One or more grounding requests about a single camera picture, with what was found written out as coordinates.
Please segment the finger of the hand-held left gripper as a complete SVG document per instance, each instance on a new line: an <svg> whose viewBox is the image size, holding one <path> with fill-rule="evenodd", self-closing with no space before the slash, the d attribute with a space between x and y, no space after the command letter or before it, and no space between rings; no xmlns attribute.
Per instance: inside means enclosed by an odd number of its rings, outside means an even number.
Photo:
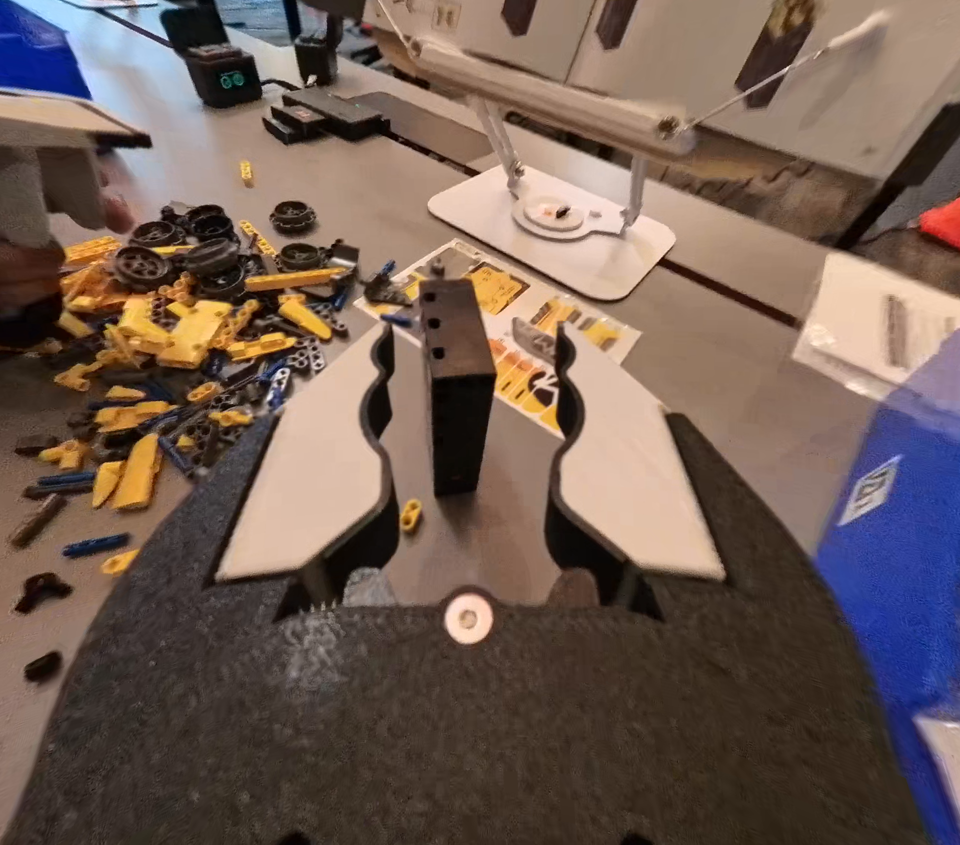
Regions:
<svg viewBox="0 0 960 845"><path fill-rule="evenodd" d="M1 90L1 145L13 148L150 149L150 134L87 99Z"/></svg>

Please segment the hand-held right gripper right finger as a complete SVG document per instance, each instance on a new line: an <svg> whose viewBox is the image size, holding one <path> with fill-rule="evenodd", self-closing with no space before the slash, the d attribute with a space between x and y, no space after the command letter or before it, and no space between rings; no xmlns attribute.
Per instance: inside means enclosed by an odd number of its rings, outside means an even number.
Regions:
<svg viewBox="0 0 960 845"><path fill-rule="evenodd" d="M647 577L721 584L727 572L670 412L582 333L557 327L549 554L601 606L656 609Z"/></svg>

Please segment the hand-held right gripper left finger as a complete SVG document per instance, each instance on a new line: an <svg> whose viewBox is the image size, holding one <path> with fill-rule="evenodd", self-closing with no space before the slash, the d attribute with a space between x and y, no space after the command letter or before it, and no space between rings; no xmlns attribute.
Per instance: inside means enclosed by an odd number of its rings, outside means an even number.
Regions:
<svg viewBox="0 0 960 845"><path fill-rule="evenodd" d="M331 605L352 574L399 547L399 503L381 438L393 417L394 332L380 324L294 395L270 429L214 573L219 584L292 577Z"/></svg>

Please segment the black perforated block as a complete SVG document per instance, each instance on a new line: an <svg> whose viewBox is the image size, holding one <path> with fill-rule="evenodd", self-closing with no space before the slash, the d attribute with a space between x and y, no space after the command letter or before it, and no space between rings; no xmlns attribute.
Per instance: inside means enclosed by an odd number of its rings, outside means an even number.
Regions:
<svg viewBox="0 0 960 845"><path fill-rule="evenodd" d="M473 493L497 380L474 285L467 278L427 278L418 303L434 495Z"/></svg>

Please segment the pile of yellow building pieces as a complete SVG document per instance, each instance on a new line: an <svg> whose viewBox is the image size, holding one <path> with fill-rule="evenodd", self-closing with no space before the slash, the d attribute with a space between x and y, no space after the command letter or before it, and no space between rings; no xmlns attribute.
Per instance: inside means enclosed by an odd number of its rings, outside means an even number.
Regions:
<svg viewBox="0 0 960 845"><path fill-rule="evenodd" d="M241 382L256 385L266 377L258 371L258 359L289 353L293 359L294 336L282 332L242 340L241 333L257 316L259 302L233 306L227 301L192 299L190 287L162 284L146 294L135 295L112 285L112 262L119 249L106 257L87 259L84 267L66 275L64 289L53 287L59 272L52 261L43 264L47 286L30 293L29 302L7 301L2 289L2 345L32 347L51 337L62 313L116 312L117 323L108 323L105 336L90 361L80 368L61 373L54 381L62 391L88 392L93 380L111 368L141 370L155 364L168 367L182 377L200 379L203 366L213 353L226 354L226 364L253 366L252 374L240 374ZM136 544L135 529L146 524L159 508L159 481L165 467L177 467L190 484L190 499L200 509L187 512L188 527L213 526L214 486L225 486L221 510L226 524L221 550L214 554L212 575L230 536L234 519L250 485L258 457L268 444L271 428L290 403L285 398L286 371L273 363L270 382L263 385L258 406L236 403L245 385L228 387L218 378L208 378L213 390L196 395L191 390L183 404L165 398L143 396L107 398L94 409L93 425L98 437L132 433L128 454L119 460L90 465L91 443L75 437L43 447L44 462L61 464L65 484L77 484L83 492L72 502L66 496L67 521L76 527L67 533L54 527L52 538L26 539L39 542L45 558L40 571L53 571L53 553L63 560L117 555Z"/></svg>

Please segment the blue plastic bin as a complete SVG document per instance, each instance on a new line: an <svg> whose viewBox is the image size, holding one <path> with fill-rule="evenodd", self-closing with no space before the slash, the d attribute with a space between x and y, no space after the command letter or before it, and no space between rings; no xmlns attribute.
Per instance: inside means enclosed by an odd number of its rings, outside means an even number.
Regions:
<svg viewBox="0 0 960 845"><path fill-rule="evenodd" d="M814 557L934 843L958 843L958 333L872 414Z"/></svg>
<svg viewBox="0 0 960 845"><path fill-rule="evenodd" d="M92 97L66 33L12 0L1 0L1 87Z"/></svg>

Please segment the yellow printed sticker sheet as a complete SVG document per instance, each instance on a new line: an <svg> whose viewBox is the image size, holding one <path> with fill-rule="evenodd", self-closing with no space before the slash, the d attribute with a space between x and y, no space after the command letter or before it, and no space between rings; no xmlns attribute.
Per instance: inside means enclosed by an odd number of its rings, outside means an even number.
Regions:
<svg viewBox="0 0 960 845"><path fill-rule="evenodd" d="M617 364L624 362L641 336L605 311L460 239L390 276L388 290L409 300L408 306L359 297L354 308L374 319L391 315L409 320L399 325L400 334L420 344L419 326L414 324L419 317L419 287L436 261L447 277L473 285L495 368L495 398L555 436L561 435L554 370L558 325L569 326Z"/></svg>

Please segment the black charging case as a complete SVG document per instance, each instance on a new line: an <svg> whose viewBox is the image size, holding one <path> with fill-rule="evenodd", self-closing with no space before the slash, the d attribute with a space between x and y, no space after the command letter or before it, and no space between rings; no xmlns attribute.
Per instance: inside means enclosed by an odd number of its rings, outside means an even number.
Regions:
<svg viewBox="0 0 960 845"><path fill-rule="evenodd" d="M204 106L225 110L261 100L254 56L231 43L214 8L168 8L159 19Z"/></svg>

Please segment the small black device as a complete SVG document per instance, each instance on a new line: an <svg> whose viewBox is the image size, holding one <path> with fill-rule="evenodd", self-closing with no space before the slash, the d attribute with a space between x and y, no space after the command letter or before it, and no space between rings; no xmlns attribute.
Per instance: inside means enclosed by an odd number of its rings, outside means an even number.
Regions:
<svg viewBox="0 0 960 845"><path fill-rule="evenodd" d="M293 47L299 77L307 87L326 87L337 80L337 44L324 35L301 34L294 39Z"/></svg>

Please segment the black hub device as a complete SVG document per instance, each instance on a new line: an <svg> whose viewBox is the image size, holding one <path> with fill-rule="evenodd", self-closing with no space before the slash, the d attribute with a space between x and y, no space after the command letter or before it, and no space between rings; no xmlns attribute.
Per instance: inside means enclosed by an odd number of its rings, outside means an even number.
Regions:
<svg viewBox="0 0 960 845"><path fill-rule="evenodd" d="M359 143L390 131L382 112L316 87L283 92L261 122L269 135L287 146L327 137Z"/></svg>

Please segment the clear bag with paper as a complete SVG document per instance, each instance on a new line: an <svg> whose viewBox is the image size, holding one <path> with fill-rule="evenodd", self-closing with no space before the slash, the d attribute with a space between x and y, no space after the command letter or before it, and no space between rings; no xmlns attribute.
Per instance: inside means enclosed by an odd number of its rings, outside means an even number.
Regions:
<svg viewBox="0 0 960 845"><path fill-rule="evenodd" d="M830 252L792 359L881 402L943 346L958 347L959 299L845 251Z"/></svg>

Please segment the red cloth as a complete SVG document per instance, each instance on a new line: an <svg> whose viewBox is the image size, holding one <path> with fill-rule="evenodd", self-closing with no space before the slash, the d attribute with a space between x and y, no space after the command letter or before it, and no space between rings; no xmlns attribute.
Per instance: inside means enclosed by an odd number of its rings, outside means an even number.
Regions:
<svg viewBox="0 0 960 845"><path fill-rule="evenodd" d="M933 206L918 216L918 231L958 251L960 247L959 213L959 198Z"/></svg>

